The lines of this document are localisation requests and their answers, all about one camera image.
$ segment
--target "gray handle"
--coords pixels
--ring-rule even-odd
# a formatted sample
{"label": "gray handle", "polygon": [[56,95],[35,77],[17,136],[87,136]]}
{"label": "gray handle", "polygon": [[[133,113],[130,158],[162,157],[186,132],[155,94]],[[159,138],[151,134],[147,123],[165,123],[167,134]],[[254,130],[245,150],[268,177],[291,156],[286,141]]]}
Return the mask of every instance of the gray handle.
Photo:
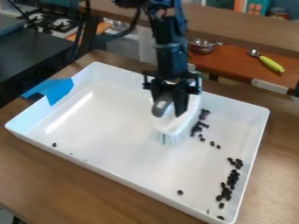
{"label": "gray handle", "polygon": [[155,101],[151,113],[155,117],[162,117],[165,114],[166,109],[172,104],[173,100],[168,95],[160,96],[157,101]]}

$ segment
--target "wire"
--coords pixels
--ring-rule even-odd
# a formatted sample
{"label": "wire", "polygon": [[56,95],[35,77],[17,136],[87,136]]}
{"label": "wire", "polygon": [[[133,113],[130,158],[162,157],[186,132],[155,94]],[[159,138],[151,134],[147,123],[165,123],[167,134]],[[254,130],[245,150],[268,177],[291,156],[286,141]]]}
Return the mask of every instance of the wire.
{"label": "wire", "polygon": [[132,22],[130,23],[129,28],[127,30],[121,31],[114,35],[100,35],[99,37],[97,37],[97,40],[102,41],[102,42],[109,42],[109,41],[113,41],[113,40],[122,38],[122,37],[130,34],[136,28],[137,21],[140,17],[141,11],[142,11],[141,8],[138,8],[136,10],[136,14],[134,15],[134,18],[133,18]]}
{"label": "wire", "polygon": [[9,2],[9,4],[12,5],[12,7],[14,7],[19,13],[22,14],[22,16],[27,20],[28,24],[32,25],[32,27],[38,31],[38,27],[34,24],[34,22],[32,22],[29,17],[22,11],[20,10],[20,8],[17,7],[16,4],[14,4],[11,0],[6,0],[7,2]]}

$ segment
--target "spoon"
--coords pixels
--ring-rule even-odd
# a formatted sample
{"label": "spoon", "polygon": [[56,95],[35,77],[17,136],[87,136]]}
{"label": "spoon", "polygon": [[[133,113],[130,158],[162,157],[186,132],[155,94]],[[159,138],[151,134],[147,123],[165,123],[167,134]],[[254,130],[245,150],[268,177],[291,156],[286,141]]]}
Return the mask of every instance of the spoon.
{"label": "spoon", "polygon": [[258,50],[255,49],[249,49],[248,50],[248,54],[250,54],[251,56],[258,58],[266,67],[270,68],[271,70],[282,74],[285,72],[285,70],[283,69],[283,67],[279,64],[277,64],[275,61],[265,57],[265,56],[261,56],[260,52]]}

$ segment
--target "stove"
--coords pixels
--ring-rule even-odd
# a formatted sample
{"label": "stove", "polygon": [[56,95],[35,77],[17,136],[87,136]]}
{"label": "stove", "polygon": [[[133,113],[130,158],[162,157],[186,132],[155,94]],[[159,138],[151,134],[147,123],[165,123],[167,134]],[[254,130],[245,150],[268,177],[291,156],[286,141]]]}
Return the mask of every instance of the stove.
{"label": "stove", "polygon": [[49,10],[36,9],[26,11],[25,14],[38,27],[39,32],[63,39],[74,34],[80,24],[79,19]]}

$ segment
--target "scrub brush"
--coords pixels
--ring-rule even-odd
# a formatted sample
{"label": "scrub brush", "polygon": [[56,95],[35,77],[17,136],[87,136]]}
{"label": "scrub brush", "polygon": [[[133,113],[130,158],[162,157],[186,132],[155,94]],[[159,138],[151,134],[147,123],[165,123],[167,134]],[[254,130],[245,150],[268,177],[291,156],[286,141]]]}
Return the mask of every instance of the scrub brush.
{"label": "scrub brush", "polygon": [[[190,135],[190,127],[198,120],[200,111],[201,94],[191,94],[189,105],[186,112],[180,117],[175,117],[175,109],[170,98],[160,99],[153,113],[154,126],[157,131],[157,139],[161,144],[177,145]],[[164,111],[163,116],[159,117],[159,111],[156,108]]]}

